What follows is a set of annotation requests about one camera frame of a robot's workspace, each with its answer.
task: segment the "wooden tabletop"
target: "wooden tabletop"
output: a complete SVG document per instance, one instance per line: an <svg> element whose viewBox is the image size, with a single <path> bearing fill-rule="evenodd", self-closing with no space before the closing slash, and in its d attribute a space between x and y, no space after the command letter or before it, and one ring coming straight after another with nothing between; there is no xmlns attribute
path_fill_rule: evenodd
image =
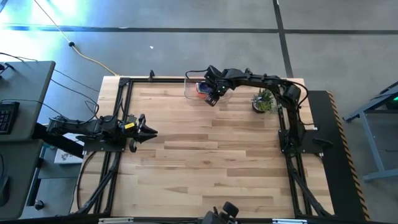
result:
<svg viewBox="0 0 398 224"><path fill-rule="evenodd" d="M301 78L290 80L304 84ZM99 115L113 113L118 83L119 77L104 77ZM112 216L202 217L229 201L241 218L294 217L278 115L252 111L257 92L241 86L227 103L210 107L186 99L183 83L135 83L129 113L144 113L159 134L138 145L136 153L123 152ZM312 122L307 100L300 114L304 123ZM81 203L98 185L103 157L98 152L87 165ZM333 213L321 160L303 154L303 164L309 189ZM304 211L301 191L298 195Z"/></svg>

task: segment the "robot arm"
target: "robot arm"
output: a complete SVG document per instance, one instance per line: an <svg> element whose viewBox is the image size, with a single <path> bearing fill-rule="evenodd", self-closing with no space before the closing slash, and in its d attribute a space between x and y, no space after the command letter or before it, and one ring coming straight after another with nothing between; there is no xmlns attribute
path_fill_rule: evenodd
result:
<svg viewBox="0 0 398 224"><path fill-rule="evenodd" d="M277 76L253 75L250 71L242 72L230 68L222 72L209 66L205 74L206 84L212 89L205 100L210 106L216 105L221 96L229 90L246 85L265 88L271 91L276 102L286 108L290 129L286 136L291 146L299 147L302 143L305 128L299 119L299 100L301 90L294 83Z"/></svg>
<svg viewBox="0 0 398 224"><path fill-rule="evenodd" d="M57 116L50 119L47 132L51 135L82 134L77 139L87 143L87 149L96 148L87 151L101 149L122 151L125 148L126 139L131 138L129 148L130 151L135 152L137 142L142 143L157 137L157 131L146 126L144 114L141 114L139 118L131 114L128 121L121 121L109 115L85 122Z"/></svg>

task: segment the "yellow and black warning tape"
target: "yellow and black warning tape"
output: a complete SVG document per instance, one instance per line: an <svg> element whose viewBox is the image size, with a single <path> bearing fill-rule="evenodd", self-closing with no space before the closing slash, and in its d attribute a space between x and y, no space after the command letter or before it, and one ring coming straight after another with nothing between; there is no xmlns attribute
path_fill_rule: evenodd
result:
<svg viewBox="0 0 398 224"><path fill-rule="evenodd" d="M351 153L349 152L349 149L348 149L347 139L346 139L346 136L344 135L343 125L341 125L340 116L338 115L338 112L337 112L335 99L333 98L333 95L331 94L331 92L328 91L328 94L329 94L329 98L330 98L331 107L333 108L333 111L334 111L335 116L336 116L337 126L338 126L338 129L340 131L341 140L343 141L344 150L346 152L346 156L347 156L347 159L348 159L348 164L351 167L351 173L353 175L353 179L354 179L356 191L357 191L358 196L359 196L359 200L360 200L360 202L362 204L362 209L363 209L363 212L365 214L365 219L367 221L370 221L371 218L369 216L368 208L366 207L366 204L365 204L365 199L363 197L361 185L359 184L358 175L356 174L356 171L355 171L355 168L354 168L354 162L353 162L353 160L351 158Z"/></svg>

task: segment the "small succulent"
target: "small succulent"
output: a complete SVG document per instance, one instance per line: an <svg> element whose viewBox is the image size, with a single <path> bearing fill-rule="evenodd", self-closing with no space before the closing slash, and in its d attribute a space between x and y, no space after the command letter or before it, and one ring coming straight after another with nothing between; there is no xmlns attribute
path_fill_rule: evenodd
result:
<svg viewBox="0 0 398 224"><path fill-rule="evenodd" d="M259 89L259 93L253 96L253 104L259 111L271 113L275 111L274 95L267 89Z"/></svg>

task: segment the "concrete floor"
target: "concrete floor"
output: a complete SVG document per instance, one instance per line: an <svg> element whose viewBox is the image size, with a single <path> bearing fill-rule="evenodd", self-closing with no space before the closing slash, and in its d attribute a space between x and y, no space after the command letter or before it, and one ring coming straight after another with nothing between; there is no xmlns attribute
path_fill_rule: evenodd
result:
<svg viewBox="0 0 398 224"><path fill-rule="evenodd" d="M277 29L272 0L118 0L39 1L59 25L90 27L256 28ZM398 29L395 0L279 0L285 29ZM5 25L51 25L30 0L8 0L0 12ZM286 77L278 34L66 32L87 56L103 62L120 75L181 76L187 70L212 64L222 68L249 67L254 73ZM330 90L340 115L367 102L397 81L396 35L287 34L294 77L304 78L311 90ZM78 56L59 32L2 30L1 51L13 55L54 60L56 69L99 90L105 69ZM0 60L13 61L1 57ZM54 73L54 80L96 100L98 93ZM90 116L84 98L50 84L45 103L68 117ZM39 122L55 116L47 108ZM361 124L344 124L345 134L361 177L376 171ZM26 209L22 217L68 213L75 179L45 181L39 190L46 210ZM398 177L361 184L371 219L398 220ZM51 195L45 194L51 189Z"/></svg>

